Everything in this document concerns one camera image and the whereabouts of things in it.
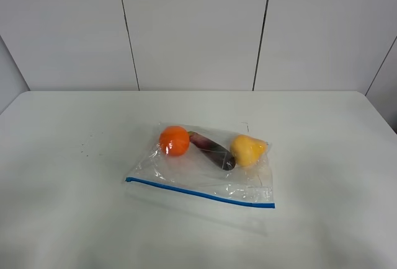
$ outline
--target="orange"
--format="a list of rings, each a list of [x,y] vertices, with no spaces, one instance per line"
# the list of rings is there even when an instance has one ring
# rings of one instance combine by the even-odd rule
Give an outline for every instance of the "orange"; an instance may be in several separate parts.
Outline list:
[[[159,144],[163,153],[181,156],[189,148],[189,134],[181,126],[169,126],[160,135]]]

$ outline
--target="panel seam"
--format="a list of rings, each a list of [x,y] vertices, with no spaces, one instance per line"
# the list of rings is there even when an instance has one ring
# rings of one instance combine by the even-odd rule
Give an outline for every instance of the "panel seam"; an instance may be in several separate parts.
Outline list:
[[[132,44],[131,44],[130,30],[128,29],[127,16],[125,15],[124,0],[121,0],[121,1],[122,1],[122,6],[123,6],[125,28],[127,29],[128,42],[130,43],[130,50],[131,50],[132,63],[133,63],[133,65],[134,65],[135,78],[136,78],[136,85],[138,86],[138,90],[141,90],[140,87],[139,87],[138,74],[137,74],[137,72],[136,72],[134,53],[132,52]]]
[[[252,91],[255,90],[256,74],[257,74],[257,72],[258,72],[259,57],[260,57],[260,55],[261,55],[262,40],[263,40],[263,33],[264,33],[264,30],[265,30],[265,23],[266,23],[266,16],[267,16],[267,8],[268,8],[268,6],[269,6],[269,0],[266,0],[265,12],[264,12],[263,23],[262,23],[261,39],[259,40],[258,56],[257,56],[257,58],[256,58],[256,67],[255,67],[254,83],[252,84]]]
[[[383,63],[385,63],[385,60],[386,60],[387,56],[389,55],[389,53],[390,53],[390,51],[391,51],[393,45],[395,44],[396,40],[397,40],[397,37],[395,37],[395,40],[394,40],[393,43],[391,44],[391,46],[390,46],[390,48],[389,48],[389,51],[387,51],[387,54],[386,54],[385,58],[383,59],[382,63],[380,64],[380,67],[379,67],[377,73],[375,74],[375,77],[372,79],[372,82],[371,82],[371,84],[370,84],[370,87],[368,87],[368,90],[367,90],[367,92],[365,93],[365,96],[367,96],[368,92],[369,92],[370,89],[371,89],[372,84],[375,82],[375,78],[378,76],[379,71],[380,71],[380,69],[381,69],[382,66],[383,66]]]
[[[5,41],[2,39],[1,35],[0,35],[0,43],[2,43],[2,45],[3,45],[4,48],[6,49],[7,54],[9,55],[9,57],[10,57],[10,59],[11,59],[13,65],[15,66],[16,70],[18,70],[18,73],[19,73],[20,77],[22,78],[22,80],[24,81],[24,83],[25,83],[25,85],[26,85],[27,91],[30,91],[30,87],[29,87],[29,85],[27,84],[24,75],[22,75],[22,73],[21,73],[21,71],[20,71],[20,69],[19,69],[17,63],[15,62],[14,57],[12,57],[12,54],[11,54],[10,50],[8,49],[8,47],[7,47],[6,43],[5,43]]]

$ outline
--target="tabletop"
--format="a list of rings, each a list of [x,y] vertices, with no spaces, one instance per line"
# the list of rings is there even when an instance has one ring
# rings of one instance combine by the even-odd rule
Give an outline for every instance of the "tabletop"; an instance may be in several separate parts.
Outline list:
[[[159,122],[272,143],[276,209],[124,183]],[[0,268],[396,268],[397,136],[358,92],[26,92]]]

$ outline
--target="clear plastic bag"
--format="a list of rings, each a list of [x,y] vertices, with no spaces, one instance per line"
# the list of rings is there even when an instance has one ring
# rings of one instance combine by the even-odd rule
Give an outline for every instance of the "clear plastic bag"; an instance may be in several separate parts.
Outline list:
[[[272,172],[267,160],[269,143],[254,164],[245,167],[236,164],[229,170],[233,166],[227,165],[231,154],[229,148],[238,133],[180,125],[189,131],[191,142],[185,153],[171,156],[172,150],[178,150],[177,144],[174,148],[171,148],[172,144],[162,148],[159,143],[161,132],[168,126],[158,126],[151,148],[130,172],[126,182],[140,182],[236,205],[275,208]],[[192,142],[193,132],[219,146],[199,149]]]

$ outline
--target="eggplant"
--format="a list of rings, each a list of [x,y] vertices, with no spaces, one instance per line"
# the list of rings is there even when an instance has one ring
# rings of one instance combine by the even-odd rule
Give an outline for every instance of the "eggplant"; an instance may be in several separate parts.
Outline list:
[[[236,160],[229,150],[194,131],[188,133],[190,142],[199,148],[215,165],[226,171],[234,169]]]

